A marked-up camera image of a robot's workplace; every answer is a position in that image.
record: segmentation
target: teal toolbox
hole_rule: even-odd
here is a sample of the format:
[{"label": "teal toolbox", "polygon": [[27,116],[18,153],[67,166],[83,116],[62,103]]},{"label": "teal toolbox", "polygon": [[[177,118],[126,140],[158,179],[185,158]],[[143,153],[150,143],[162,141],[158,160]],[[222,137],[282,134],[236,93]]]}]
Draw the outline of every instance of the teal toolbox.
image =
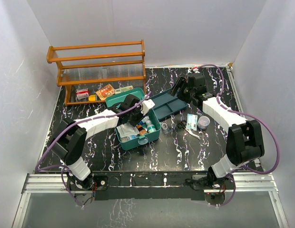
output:
[{"label": "teal toolbox", "polygon": [[[116,95],[107,97],[106,100],[105,100],[107,107],[111,107],[113,104],[123,102],[125,97],[128,94],[135,95],[139,99],[143,99],[143,97],[145,96],[145,94],[144,94],[144,92],[143,92],[143,90],[141,88],[135,88],[135,89],[123,92],[121,94],[116,94]],[[129,140],[127,142],[121,142],[120,135],[119,135],[117,129],[115,128],[118,140],[119,140],[123,150],[127,151],[127,150],[133,149],[135,147],[144,145],[144,144],[146,144],[148,142],[157,140],[159,138],[161,126],[160,126],[159,120],[156,117],[156,114],[155,114],[154,110],[150,110],[147,115],[149,116],[149,118],[152,121],[153,125],[155,125],[155,128],[156,128],[155,132],[147,133],[147,134],[145,134],[143,136],[138,136],[137,138]]]}]

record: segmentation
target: black marble surface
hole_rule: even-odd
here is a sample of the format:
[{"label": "black marble surface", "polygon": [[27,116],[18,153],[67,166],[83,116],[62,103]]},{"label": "black marble surface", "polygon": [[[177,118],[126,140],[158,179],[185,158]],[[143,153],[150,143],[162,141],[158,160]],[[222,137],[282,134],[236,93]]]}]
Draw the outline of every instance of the black marble surface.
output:
[{"label": "black marble surface", "polygon": [[[226,68],[221,68],[225,78],[223,102],[233,110],[238,110],[233,90]],[[186,75],[188,68],[147,68],[147,90],[156,95],[169,89],[180,75]],[[207,88],[210,92],[219,92],[222,81],[219,72],[211,68],[203,68]],[[119,83],[121,87],[127,82]],[[86,105],[64,105],[65,88],[60,91],[57,106],[51,122],[48,139],[65,118],[81,119],[102,112],[106,109],[104,103]],[[205,131],[197,131],[201,140],[178,129],[177,124],[187,119],[187,114],[203,115],[192,104],[165,120],[172,132],[165,135],[160,132],[160,138],[144,146],[124,151],[119,145],[114,129],[109,129],[89,138],[83,149],[83,159],[93,171],[206,171],[208,167],[225,155],[226,133],[218,123],[211,119]],[[49,153],[40,167],[60,164],[54,154]]]}]

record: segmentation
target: bottle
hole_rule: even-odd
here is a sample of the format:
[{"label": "bottle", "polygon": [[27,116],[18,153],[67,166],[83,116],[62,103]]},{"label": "bottle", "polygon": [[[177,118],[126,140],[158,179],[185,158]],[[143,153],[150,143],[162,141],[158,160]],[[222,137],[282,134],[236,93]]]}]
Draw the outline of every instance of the bottle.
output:
[{"label": "bottle", "polygon": [[138,124],[142,125],[144,123],[146,123],[149,120],[149,116],[145,116]]},{"label": "bottle", "polygon": [[121,142],[125,143],[125,142],[127,142],[129,140],[132,140],[132,139],[135,139],[135,138],[136,138],[136,136],[133,134],[133,135],[121,138]]},{"label": "bottle", "polygon": [[148,133],[152,133],[152,132],[155,132],[156,131],[155,125],[153,125],[150,120],[148,120],[146,122],[146,124],[147,124],[147,132]]},{"label": "bottle", "polygon": [[138,124],[136,127],[137,127],[140,135],[147,134],[147,131],[142,127],[142,125]]}]

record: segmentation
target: wooden shelf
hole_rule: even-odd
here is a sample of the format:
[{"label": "wooden shelf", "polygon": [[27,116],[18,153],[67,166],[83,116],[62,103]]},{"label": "wooden shelf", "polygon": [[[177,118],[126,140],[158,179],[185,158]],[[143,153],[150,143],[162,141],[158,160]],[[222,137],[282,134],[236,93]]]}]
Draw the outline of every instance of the wooden shelf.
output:
[{"label": "wooden shelf", "polygon": [[[88,55],[77,54],[76,56],[59,57],[57,51],[75,50],[77,49],[88,49],[88,48],[105,48],[115,46],[129,46],[129,45],[141,45],[141,51],[137,52],[126,52],[126,53],[113,53],[113,54],[93,54]],[[140,57],[140,60],[134,59],[129,60],[132,57]],[[120,43],[107,43],[107,44],[88,44],[88,45],[77,45],[77,46],[66,46],[66,47],[53,47],[50,46],[47,53],[47,62],[55,62],[58,66],[58,78],[57,86],[64,86],[66,90],[65,105],[81,105],[90,103],[104,102],[101,100],[97,101],[70,101],[70,92],[73,85],[81,84],[95,84],[95,83],[111,83],[119,81],[140,81],[142,80],[142,88],[146,93],[146,72],[145,72],[145,48],[144,41],[131,41],[131,42],[120,42]],[[77,65],[64,66],[62,62],[65,61],[85,61],[92,59],[106,59],[106,58],[125,58],[127,61],[119,62],[104,62],[104,63],[90,63]]]},{"label": "wooden shelf", "polygon": [[132,80],[144,80],[143,76],[134,77],[114,77],[114,78],[102,78],[102,79],[90,79],[90,80],[79,80],[69,81],[68,76],[60,77],[58,86],[69,86],[69,85],[80,85],[80,84],[91,84],[91,83],[104,83],[104,82],[118,82],[118,81],[132,81]]}]

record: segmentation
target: teal tray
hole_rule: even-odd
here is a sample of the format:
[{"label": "teal tray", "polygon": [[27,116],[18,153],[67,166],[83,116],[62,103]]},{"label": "teal tray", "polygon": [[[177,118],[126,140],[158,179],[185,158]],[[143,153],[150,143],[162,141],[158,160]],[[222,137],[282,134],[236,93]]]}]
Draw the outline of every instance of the teal tray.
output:
[{"label": "teal tray", "polygon": [[155,103],[153,109],[159,121],[187,107],[186,102],[179,100],[177,96],[171,96],[168,94],[169,91],[170,89],[167,89],[151,97]]},{"label": "teal tray", "polygon": [[[106,105],[108,107],[111,107],[112,105],[114,105],[116,103],[123,102],[125,97],[128,94],[132,94],[132,95],[138,97],[139,99],[142,99],[144,97],[144,95],[145,95],[141,88],[135,88],[135,89],[123,92],[121,94],[116,94],[116,95],[113,95],[113,96],[109,96],[109,97],[107,97],[105,99],[105,103],[106,103]],[[144,144],[146,144],[148,142],[155,141],[155,140],[157,140],[159,138],[161,126],[160,126],[159,120],[157,119],[157,116],[156,116],[154,110],[150,110],[147,115],[149,116],[149,118],[152,121],[153,125],[155,125],[155,128],[156,128],[155,132],[148,133],[148,134],[145,134],[143,136],[138,136],[137,138],[129,140],[127,142],[121,142],[120,135],[119,135],[119,133],[117,131],[117,128],[115,128],[118,140],[119,140],[123,150],[127,151],[127,150],[133,149],[135,147],[144,145]]]}]

